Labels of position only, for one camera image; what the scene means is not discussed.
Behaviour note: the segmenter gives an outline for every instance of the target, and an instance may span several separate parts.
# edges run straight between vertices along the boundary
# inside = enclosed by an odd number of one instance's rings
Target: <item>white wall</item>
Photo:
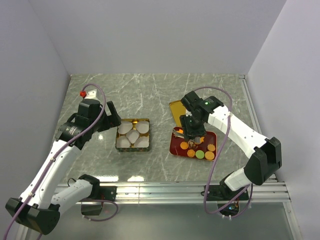
[[[0,236],[46,159],[68,73],[27,0],[0,1]]]
[[[319,9],[288,0],[248,74],[262,130],[281,140],[280,173],[306,240],[320,233]]]
[[[29,0],[66,69],[247,73],[285,0]]]

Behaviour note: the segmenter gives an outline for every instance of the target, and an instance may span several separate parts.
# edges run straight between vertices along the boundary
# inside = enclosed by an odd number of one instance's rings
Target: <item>tabletop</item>
[[[233,99],[232,112],[253,127],[246,95],[237,74],[74,74],[66,92],[56,132],[77,111],[82,100],[79,92],[87,83],[101,86],[107,101],[113,101],[122,119],[150,119],[151,149],[149,152],[117,152],[116,128],[96,132],[66,171],[61,180],[63,184],[69,178],[77,179],[82,174],[92,175],[102,182],[207,180],[212,162],[178,157],[169,152],[172,130],[176,126],[169,103],[180,100],[198,87],[214,86],[228,91]],[[226,105],[229,103],[227,96],[217,90],[202,89],[197,94],[201,98],[215,96]],[[207,131],[216,133],[219,148],[224,134],[208,124],[205,127]],[[247,161],[241,149],[228,139],[212,180],[220,181],[227,174],[243,167]]]

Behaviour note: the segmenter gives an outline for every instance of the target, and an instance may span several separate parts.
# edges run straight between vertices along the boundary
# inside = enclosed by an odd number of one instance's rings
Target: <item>black cable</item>
[[[70,178],[68,179],[67,183],[66,183],[66,184],[68,184],[68,187],[70,187],[70,184],[69,184],[70,179],[72,179],[74,182],[77,181],[77,180],[75,180],[73,177],[70,177]]]

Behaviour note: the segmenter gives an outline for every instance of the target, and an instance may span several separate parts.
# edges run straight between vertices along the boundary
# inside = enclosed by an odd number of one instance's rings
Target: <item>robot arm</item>
[[[251,183],[262,185],[282,166],[280,141],[275,137],[268,139],[251,129],[214,96],[203,100],[191,91],[181,102],[191,113],[188,116],[180,116],[186,140],[204,136],[204,123],[218,128],[225,134],[230,116],[231,127],[228,137],[242,149],[249,161],[245,167],[226,176],[220,182],[223,187],[227,186],[231,191],[237,191]]]
[[[102,132],[121,124],[112,101],[107,102],[111,115],[106,112],[102,114],[99,121],[84,135],[68,145],[55,159],[53,155],[69,140],[84,131],[90,126],[100,114],[102,105],[97,98],[97,90],[87,93],[80,102],[77,113],[64,123],[58,130],[50,153],[43,163],[31,184],[20,195],[19,198],[10,198],[5,206],[8,212],[14,216],[26,199],[30,196],[32,189],[37,184],[41,175],[48,167],[48,163],[53,161],[51,166],[32,198],[24,205],[16,221],[44,235],[49,234],[57,225],[60,216],[71,206],[84,198],[97,198],[100,181],[89,175],[82,175],[70,187],[54,195],[57,185],[64,176],[66,170],[81,154],[85,143],[88,142],[92,134]]]

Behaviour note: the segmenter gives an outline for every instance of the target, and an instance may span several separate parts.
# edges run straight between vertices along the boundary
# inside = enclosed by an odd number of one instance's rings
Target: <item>red tray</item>
[[[174,130],[182,130],[181,127],[176,126]],[[214,153],[214,158],[213,160],[207,160],[205,157],[203,159],[199,159],[196,156],[194,157],[189,157],[187,155],[187,152],[190,148],[184,150],[180,147],[180,144],[182,142],[185,142],[185,140],[181,137],[176,137],[173,133],[171,134],[171,142],[170,142],[170,153],[175,156],[179,157],[185,157],[185,158],[190,158],[190,159],[198,159],[198,160],[205,160],[205,161],[213,161],[216,159],[217,155],[217,135],[214,132],[207,131],[206,135],[204,136],[204,142],[197,145],[197,148],[193,148],[193,150],[196,152],[198,150],[202,150],[204,153],[208,151],[207,147],[209,144],[213,144],[215,146],[215,150],[213,151]]]

